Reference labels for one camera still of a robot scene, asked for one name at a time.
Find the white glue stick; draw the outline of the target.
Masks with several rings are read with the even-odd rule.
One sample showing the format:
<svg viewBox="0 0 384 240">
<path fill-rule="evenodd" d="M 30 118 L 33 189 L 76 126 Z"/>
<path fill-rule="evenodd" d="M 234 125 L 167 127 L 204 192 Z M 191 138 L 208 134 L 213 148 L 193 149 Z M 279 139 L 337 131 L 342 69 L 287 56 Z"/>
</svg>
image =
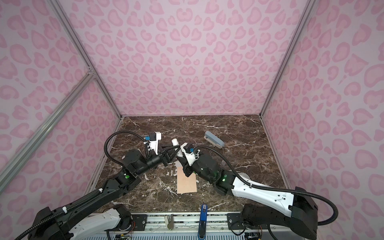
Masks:
<svg viewBox="0 0 384 240">
<path fill-rule="evenodd" d="M 176 138 L 172 139 L 172 145 L 175 147 L 177 157 L 182 157 L 183 153 L 181 151 L 181 146 Z"/>
</svg>

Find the pink envelope with cream flap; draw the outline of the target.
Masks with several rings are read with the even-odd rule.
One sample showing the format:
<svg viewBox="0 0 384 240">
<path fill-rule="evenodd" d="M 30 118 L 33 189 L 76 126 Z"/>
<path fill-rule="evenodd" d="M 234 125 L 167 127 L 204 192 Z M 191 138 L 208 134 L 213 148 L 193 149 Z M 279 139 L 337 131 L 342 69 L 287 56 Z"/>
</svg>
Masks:
<svg viewBox="0 0 384 240">
<path fill-rule="evenodd" d="M 196 174 L 192 173 L 189 177 L 185 175 L 182 167 L 177 167 L 177 193 L 196 193 L 197 179 Z"/>
</svg>

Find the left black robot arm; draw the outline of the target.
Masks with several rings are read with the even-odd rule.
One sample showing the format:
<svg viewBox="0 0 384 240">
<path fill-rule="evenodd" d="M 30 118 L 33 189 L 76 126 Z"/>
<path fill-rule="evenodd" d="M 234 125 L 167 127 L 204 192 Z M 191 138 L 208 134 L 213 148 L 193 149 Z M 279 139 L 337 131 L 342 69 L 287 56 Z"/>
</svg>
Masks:
<svg viewBox="0 0 384 240">
<path fill-rule="evenodd" d="M 91 214 L 133 190 L 141 182 L 141 174 L 155 169 L 160 164 L 170 164 L 179 150 L 180 146 L 170 146 L 158 154 L 151 151 L 150 157 L 144 157 L 140 150 L 129 150 L 122 161 L 124 167 L 106 180 L 101 188 L 54 210 L 48 207 L 42 209 L 36 215 L 33 225 L 17 238 L 82 240 L 99 231 L 131 228 L 131 213 L 124 206 L 114 207 L 105 214 Z"/>
</svg>

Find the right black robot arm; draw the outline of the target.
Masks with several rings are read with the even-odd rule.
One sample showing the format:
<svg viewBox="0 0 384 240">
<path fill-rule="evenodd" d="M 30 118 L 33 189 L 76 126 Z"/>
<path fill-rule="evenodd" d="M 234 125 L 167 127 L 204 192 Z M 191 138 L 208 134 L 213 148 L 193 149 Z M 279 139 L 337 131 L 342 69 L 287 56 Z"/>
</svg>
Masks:
<svg viewBox="0 0 384 240">
<path fill-rule="evenodd" d="M 221 169 L 207 154 L 178 153 L 177 159 L 188 177 L 195 173 L 222 196 L 230 195 L 259 203 L 259 206 L 244 205 L 241 218 L 247 227 L 257 225 L 278 225 L 291 229 L 308 240 L 317 238 L 318 207 L 307 192 L 297 193 L 277 190 L 236 176 L 232 171 Z"/>
</svg>

